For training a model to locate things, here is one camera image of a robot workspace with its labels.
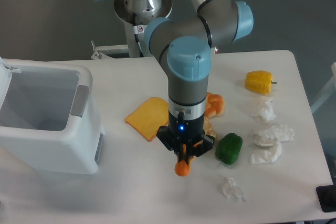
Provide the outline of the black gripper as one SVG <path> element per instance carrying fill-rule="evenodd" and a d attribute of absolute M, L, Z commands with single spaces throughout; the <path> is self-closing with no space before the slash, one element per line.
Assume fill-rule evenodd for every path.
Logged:
<path fill-rule="evenodd" d="M 214 146 L 215 138 L 204 134 L 203 123 L 203 114 L 198 119 L 179 122 L 169 113 L 168 126 L 160 126 L 156 136 L 169 151 L 174 151 L 178 163 L 186 161 L 189 165 L 194 157 L 202 156 Z M 185 151 L 183 143 L 187 140 Z"/>

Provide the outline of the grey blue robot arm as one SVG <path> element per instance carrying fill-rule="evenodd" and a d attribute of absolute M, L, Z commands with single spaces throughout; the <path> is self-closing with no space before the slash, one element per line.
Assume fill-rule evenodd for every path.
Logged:
<path fill-rule="evenodd" d="M 156 135 L 185 164 L 214 145 L 214 138 L 203 130 L 211 50 L 249 35 L 254 25 L 245 2 L 192 3 L 196 16 L 175 23 L 169 19 L 171 0 L 114 0 L 122 21 L 132 27 L 144 26 L 143 38 L 134 35 L 128 46 L 136 48 L 137 56 L 153 56 L 168 78 L 169 120 Z"/>

